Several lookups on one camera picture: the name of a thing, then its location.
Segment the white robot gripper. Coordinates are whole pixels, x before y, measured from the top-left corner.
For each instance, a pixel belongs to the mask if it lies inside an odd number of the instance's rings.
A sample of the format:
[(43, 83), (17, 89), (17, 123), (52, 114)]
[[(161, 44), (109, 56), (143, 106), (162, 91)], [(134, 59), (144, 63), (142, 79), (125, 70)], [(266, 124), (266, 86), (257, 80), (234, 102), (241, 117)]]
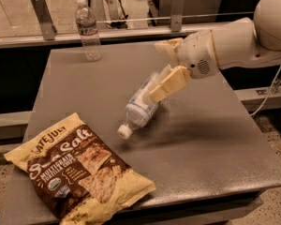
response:
[(155, 49), (171, 60), (178, 58), (179, 63), (185, 66), (167, 65), (156, 73), (149, 81), (142, 97), (145, 104), (156, 104), (181, 90), (191, 77), (203, 79), (214, 76), (219, 71), (211, 30), (193, 33), (184, 40), (177, 37), (158, 41), (155, 43)]

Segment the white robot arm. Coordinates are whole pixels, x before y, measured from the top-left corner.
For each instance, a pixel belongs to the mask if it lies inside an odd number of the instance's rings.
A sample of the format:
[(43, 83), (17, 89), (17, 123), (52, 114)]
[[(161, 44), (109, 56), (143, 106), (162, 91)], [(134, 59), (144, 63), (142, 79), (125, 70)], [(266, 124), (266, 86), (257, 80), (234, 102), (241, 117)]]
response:
[(158, 41), (167, 66), (153, 78), (144, 102), (155, 104), (183, 89), (190, 79), (214, 76), (226, 68), (266, 68), (281, 64), (281, 0), (260, 0), (252, 19), (200, 30), (185, 38)]

